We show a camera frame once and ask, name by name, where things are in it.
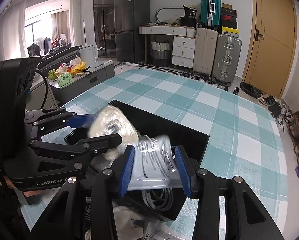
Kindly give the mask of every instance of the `refrigerator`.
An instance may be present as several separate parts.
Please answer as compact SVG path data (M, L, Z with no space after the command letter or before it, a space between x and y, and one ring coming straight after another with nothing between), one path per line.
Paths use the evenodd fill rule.
M150 0L114 0L114 25L118 61L145 59L145 37L140 25L150 22Z

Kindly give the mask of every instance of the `white drawer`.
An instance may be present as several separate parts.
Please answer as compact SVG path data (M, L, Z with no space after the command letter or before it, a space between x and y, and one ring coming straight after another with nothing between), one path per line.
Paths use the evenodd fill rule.
M174 46L195 49L195 39L174 37Z
M140 27L140 34L162 34L162 26Z
M193 60L185 57L173 56L172 64L193 68Z
M195 29L187 28L187 37L194 37Z
M194 58L194 49L173 46L173 56Z
M186 36L186 27L162 26L162 34Z

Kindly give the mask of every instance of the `patterned rug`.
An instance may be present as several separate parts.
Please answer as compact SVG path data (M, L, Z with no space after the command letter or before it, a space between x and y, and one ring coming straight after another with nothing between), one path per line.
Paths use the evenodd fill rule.
M132 66L132 67L139 67L139 68L148 68L148 69L151 69L151 70L162 71L162 72L170 73L170 74L177 75L177 76L185 76L187 78L195 79L197 81L200 81L200 82L209 84L211 86L217 87L219 89L228 91L228 87L226 85L218 84L216 82L206 80L202 77L198 77L198 76L195 76L193 74L182 73L182 72L179 72L179 71L176 71L176 70L160 68L160 67L154 67L154 66L147 66L147 65L143 65L143 64L139 64L139 63L131 63L131 62L127 62L127 61L123 61L121 64L116 65L115 68L123 66L123 65Z

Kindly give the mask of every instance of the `door frame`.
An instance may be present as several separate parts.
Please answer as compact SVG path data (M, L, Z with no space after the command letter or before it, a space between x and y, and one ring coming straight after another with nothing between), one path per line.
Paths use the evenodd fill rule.
M285 90L285 86L287 84L288 78L290 76L291 73L291 67L293 65L294 62L294 57L295 57L295 49L296 49L296 38L297 38L297 17L296 17L296 8L295 8L295 2L294 0L290 0L293 3L293 7L294 7L294 19L295 19L295 34L294 34L294 46L293 46L293 54L292 54L292 58L291 58L291 63L290 66L288 68L288 73L286 75L282 90L279 94L279 98L282 97L284 90ZM251 27L251 39L250 39L250 44L248 47L248 54L247 54L247 59L246 59L246 63L245 63L245 67L244 67L244 71L243 71L243 76L242 76L242 81L246 82L246 81L250 81L250 80L246 80L246 76L247 76L247 71L248 71L248 66L249 63L251 61L251 53L253 50L253 44L254 44L254 39L255 39L255 30L256 30L256 0L253 0L253 20L252 20L252 27Z

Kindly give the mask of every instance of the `teal and white tablecloth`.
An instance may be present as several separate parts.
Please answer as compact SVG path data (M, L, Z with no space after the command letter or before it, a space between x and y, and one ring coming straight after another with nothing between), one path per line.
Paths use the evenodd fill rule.
M278 128L266 109L202 82L142 68L110 78L65 107L78 114L91 114L114 99L209 134L201 167L224 178L242 176L283 231L288 203L287 168ZM45 140L63 144L70 130L51 133ZM39 204L21 208L30 228L47 199L44 196ZM191 236L196 211L197 200L187 200L177 220L167 225ZM220 227L219 238L225 239L223 198Z

